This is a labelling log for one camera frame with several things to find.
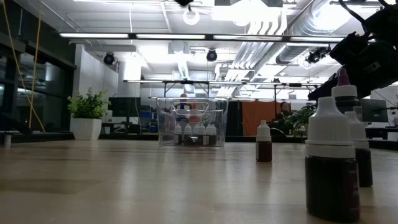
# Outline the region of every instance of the white bottle cap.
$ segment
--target white bottle cap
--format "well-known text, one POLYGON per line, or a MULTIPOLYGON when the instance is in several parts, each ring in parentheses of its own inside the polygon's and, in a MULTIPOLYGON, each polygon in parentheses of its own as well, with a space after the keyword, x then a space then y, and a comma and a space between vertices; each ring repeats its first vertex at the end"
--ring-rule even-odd
POLYGON ((206 134, 206 128, 202 123, 200 123, 199 128, 198 128, 198 134, 200 135, 205 135, 206 134))
POLYGON ((317 111, 308 121, 308 155, 355 158, 348 118, 338 111, 334 97, 319 98, 317 111))
POLYGON ((193 127, 193 134, 199 134, 199 124, 196 124, 195 127, 193 127))
POLYGON ((338 84, 331 89, 331 96, 357 96, 356 86, 350 85, 349 77, 345 68, 339 69, 337 73, 338 84))
POLYGON ((366 139, 365 125, 358 120, 354 111, 347 111, 345 115, 348 117, 351 137, 354 141, 355 148, 369 149, 369 142, 366 139))
POLYGON ((177 123, 176 127, 174 128, 174 134, 182 134, 181 126, 177 123))
POLYGON ((257 128, 256 141, 271 141, 271 133, 267 121, 262 120, 260 126, 257 128))
POLYGON ((184 134, 186 135, 191 135, 192 134, 192 128, 189 124, 187 124, 184 128, 184 134))

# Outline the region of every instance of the ductwork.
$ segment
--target ductwork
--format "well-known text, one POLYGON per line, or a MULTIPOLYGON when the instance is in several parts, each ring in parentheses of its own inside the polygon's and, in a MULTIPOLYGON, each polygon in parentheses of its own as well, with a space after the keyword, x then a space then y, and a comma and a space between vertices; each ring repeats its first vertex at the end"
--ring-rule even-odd
MULTIPOLYGON (((330 1, 319 0, 312 2, 302 16, 286 31, 286 35, 330 35, 344 25, 349 19, 349 14, 341 7, 331 6, 330 1)), ((276 63, 288 64, 307 49, 308 47, 274 44, 256 67, 256 70, 260 70, 263 65, 269 63, 269 60, 275 56, 276 63), (279 51, 278 55, 273 54, 273 52, 279 51)))

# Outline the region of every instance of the desk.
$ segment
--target desk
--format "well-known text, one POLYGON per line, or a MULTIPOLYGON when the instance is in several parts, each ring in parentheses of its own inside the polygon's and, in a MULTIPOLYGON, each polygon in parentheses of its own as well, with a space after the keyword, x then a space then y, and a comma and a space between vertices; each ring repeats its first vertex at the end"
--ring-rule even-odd
POLYGON ((398 128, 395 127, 385 127, 385 128, 365 128, 366 137, 372 138, 383 138, 383 140, 388 139, 388 133, 396 132, 398 133, 398 128))
MULTIPOLYGON (((110 134, 112 134, 115 130, 114 126, 115 125, 121 125, 122 127, 124 127, 125 123, 111 123, 111 122, 103 122, 102 126, 101 126, 101 134, 105 134, 105 128, 109 127, 110 130, 110 134)), ((139 124, 133 124, 130 123, 129 125, 129 133, 135 133, 135 134, 140 134, 140 125, 139 124)))
MULTIPOLYGON (((273 161, 259 163, 252 142, 13 144, 0 153, 1 223, 333 224, 305 207, 305 145, 273 148, 273 161)), ((372 149, 372 158, 358 224, 398 223, 398 153, 372 149)))

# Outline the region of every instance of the green plant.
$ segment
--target green plant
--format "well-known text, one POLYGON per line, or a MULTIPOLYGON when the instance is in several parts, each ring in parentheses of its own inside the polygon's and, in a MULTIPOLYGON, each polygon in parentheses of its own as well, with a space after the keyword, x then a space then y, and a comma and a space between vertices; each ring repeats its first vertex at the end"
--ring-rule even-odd
POLYGON ((315 113, 315 105, 308 105, 285 118, 285 125, 293 129, 293 136, 303 136, 303 126, 308 124, 308 119, 315 113))
POLYGON ((93 89, 89 88, 86 97, 77 92, 76 98, 68 97, 69 112, 74 118, 99 119, 106 111, 104 105, 110 104, 108 100, 103 99, 106 91, 100 91, 93 95, 93 89))

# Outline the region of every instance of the yellow cable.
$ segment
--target yellow cable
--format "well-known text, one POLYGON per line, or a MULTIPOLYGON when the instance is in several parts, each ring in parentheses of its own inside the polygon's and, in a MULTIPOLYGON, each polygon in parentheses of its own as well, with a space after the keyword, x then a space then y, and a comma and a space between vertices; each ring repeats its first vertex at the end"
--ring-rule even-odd
POLYGON ((36 66, 37 66, 37 53, 39 52, 39 38, 40 38, 40 25, 42 24, 42 4, 40 3, 39 10, 39 24, 37 26, 37 37, 36 37, 36 51, 35 51, 35 62, 33 65, 33 81, 32 81, 32 96, 30 101, 30 111, 29 111, 29 128, 32 127, 32 110, 33 110, 33 95, 35 94, 35 78, 36 78, 36 66))
MULTIPOLYGON (((4 9, 4 17, 6 18, 8 36, 9 36, 9 38, 10 38, 12 53, 14 54, 14 60, 15 60, 15 64, 16 64, 16 67, 17 67, 18 74, 19 74, 19 78, 21 79, 22 87, 24 87, 27 101, 29 102, 30 106, 32 106, 32 102, 30 101, 29 96, 27 95, 27 92, 26 92, 26 87, 25 87, 25 84, 24 84, 24 79, 23 79, 23 77, 22 77, 22 73, 21 73, 21 70, 20 70, 20 68, 19 68, 18 59, 17 59, 17 54, 15 53, 14 43, 13 43, 13 41, 12 41, 11 30, 10 30, 10 23, 9 23, 9 21, 8 21, 8 16, 7 16, 6 0, 3 0, 2 6, 3 6, 3 9, 4 9)), ((42 121, 40 120, 39 116, 37 116, 36 110, 35 110, 34 108, 33 108, 33 113, 35 114, 35 117, 36 117, 37 120, 39 121, 40 126, 42 127, 43 132, 45 132, 44 127, 43 127, 43 124, 42 124, 42 121)))

